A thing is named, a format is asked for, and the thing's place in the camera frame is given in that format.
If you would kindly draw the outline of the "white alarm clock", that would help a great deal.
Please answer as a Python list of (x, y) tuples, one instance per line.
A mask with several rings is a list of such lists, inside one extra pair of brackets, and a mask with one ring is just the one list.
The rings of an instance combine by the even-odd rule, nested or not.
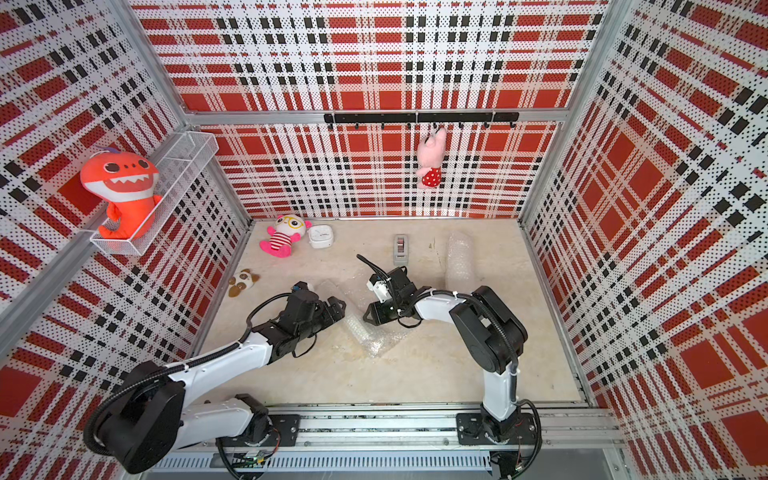
[(335, 235), (330, 225), (313, 225), (307, 230), (307, 238), (313, 249), (326, 249), (333, 245)]

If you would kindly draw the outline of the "orange shark plush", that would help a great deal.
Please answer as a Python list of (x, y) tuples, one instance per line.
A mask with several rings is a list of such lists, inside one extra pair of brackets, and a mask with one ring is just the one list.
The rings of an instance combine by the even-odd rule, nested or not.
[(107, 202), (106, 214), (118, 226), (99, 227), (108, 240), (138, 239), (154, 222), (155, 208), (162, 201), (155, 194), (159, 170), (149, 160), (129, 152), (107, 148), (94, 153), (80, 172), (82, 186)]

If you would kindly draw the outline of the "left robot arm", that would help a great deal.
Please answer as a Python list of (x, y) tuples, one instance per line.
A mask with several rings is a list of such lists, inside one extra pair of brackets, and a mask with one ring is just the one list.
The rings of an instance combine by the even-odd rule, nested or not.
[(235, 341), (186, 361), (137, 365), (88, 418), (83, 442), (94, 454), (142, 473), (168, 453), (212, 440), (281, 443), (268, 408), (249, 394), (219, 403), (200, 398), (228, 381), (296, 354), (297, 345), (341, 321), (344, 301), (321, 299), (304, 282), (255, 307)]

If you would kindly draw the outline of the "brown white plush dog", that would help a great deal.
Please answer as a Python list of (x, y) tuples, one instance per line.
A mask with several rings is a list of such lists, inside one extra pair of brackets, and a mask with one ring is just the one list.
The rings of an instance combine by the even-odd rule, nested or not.
[(239, 296), (243, 291), (248, 290), (258, 282), (260, 276), (245, 268), (231, 277), (228, 281), (227, 295), (229, 298)]

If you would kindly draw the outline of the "pink striped plush doll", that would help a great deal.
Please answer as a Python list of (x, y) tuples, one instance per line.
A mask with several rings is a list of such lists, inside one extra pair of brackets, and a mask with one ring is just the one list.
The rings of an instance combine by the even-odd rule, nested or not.
[(260, 249), (276, 258), (288, 258), (292, 254), (292, 246), (297, 243), (312, 227), (309, 220), (294, 215), (282, 215), (277, 218), (274, 226), (267, 229), (270, 238), (259, 243)]

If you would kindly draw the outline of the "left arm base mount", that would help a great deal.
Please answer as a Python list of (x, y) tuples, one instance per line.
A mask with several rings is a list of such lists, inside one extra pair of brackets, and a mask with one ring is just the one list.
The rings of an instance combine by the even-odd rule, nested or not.
[(222, 437), (224, 447), (274, 448), (292, 447), (296, 444), (299, 415), (258, 415), (239, 435)]

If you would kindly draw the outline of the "black hook rail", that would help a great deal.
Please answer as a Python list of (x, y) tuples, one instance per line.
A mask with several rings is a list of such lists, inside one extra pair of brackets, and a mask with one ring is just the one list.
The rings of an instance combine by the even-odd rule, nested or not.
[(357, 128), (362, 124), (407, 124), (424, 123), (439, 126), (444, 123), (491, 123), (515, 124), (520, 113), (511, 112), (400, 112), (400, 113), (327, 113), (323, 115), (327, 125), (349, 124)]

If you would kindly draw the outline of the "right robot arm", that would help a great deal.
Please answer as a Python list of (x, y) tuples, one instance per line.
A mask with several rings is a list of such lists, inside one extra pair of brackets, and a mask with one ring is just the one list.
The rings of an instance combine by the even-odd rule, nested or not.
[(377, 297), (363, 315), (371, 325), (441, 321), (453, 325), (467, 351), (483, 370), (480, 414), (459, 434), (463, 444), (531, 445), (543, 442), (540, 416), (533, 402), (517, 397), (519, 360), (528, 332), (501, 298), (488, 286), (472, 293), (416, 287), (405, 266), (388, 272), (361, 254), (372, 270), (368, 288)]

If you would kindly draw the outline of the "pink pig plush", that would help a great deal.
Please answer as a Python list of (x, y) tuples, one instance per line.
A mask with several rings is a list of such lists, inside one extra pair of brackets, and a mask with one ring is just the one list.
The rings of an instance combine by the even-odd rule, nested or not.
[(439, 128), (419, 143), (417, 148), (418, 169), (416, 171), (419, 189), (436, 189), (440, 186), (446, 140), (446, 129)]

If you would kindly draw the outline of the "clear acrylic wall shelf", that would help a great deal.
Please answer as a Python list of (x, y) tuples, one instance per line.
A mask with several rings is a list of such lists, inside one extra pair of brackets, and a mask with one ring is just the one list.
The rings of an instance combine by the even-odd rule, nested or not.
[(81, 171), (86, 190), (107, 202), (90, 240), (104, 254), (141, 256), (218, 151), (210, 133), (177, 133), (147, 159), (106, 148)]

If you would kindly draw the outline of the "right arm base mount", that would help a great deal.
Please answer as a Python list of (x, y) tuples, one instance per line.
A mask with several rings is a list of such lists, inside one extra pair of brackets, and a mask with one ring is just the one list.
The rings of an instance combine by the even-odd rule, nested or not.
[(503, 421), (482, 410), (456, 415), (458, 441), (463, 446), (535, 446), (541, 437), (534, 416), (515, 411)]

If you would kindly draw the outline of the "aluminium front rail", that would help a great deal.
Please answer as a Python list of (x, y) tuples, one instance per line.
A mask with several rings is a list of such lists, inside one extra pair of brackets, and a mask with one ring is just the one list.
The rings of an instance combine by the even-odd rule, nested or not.
[(543, 442), (533, 446), (459, 444), (456, 415), (475, 404), (279, 405), (299, 415), (292, 447), (217, 448), (212, 440), (170, 453), (146, 479), (271, 478), (628, 479), (624, 441), (613, 415), (575, 402), (536, 407)]

